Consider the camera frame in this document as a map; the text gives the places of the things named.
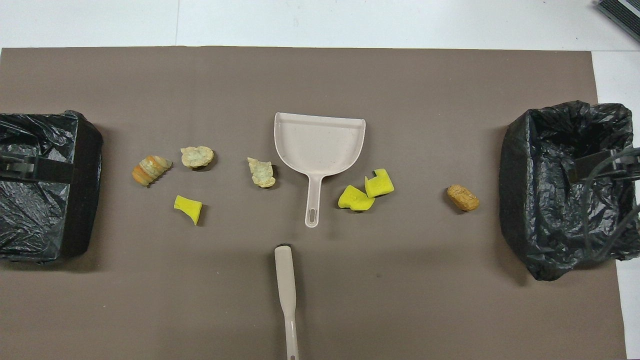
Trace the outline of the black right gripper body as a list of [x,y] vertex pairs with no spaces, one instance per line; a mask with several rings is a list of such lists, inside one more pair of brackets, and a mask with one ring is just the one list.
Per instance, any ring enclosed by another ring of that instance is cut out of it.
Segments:
[[635,181],[640,175],[638,149],[608,149],[574,160],[570,170],[570,183],[579,183],[589,177],[610,178],[616,181]]

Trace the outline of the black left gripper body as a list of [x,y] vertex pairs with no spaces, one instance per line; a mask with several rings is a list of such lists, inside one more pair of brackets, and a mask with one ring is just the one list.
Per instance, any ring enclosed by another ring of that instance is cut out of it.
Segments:
[[72,183],[74,165],[41,156],[20,153],[2,153],[0,178],[3,182],[19,183]]

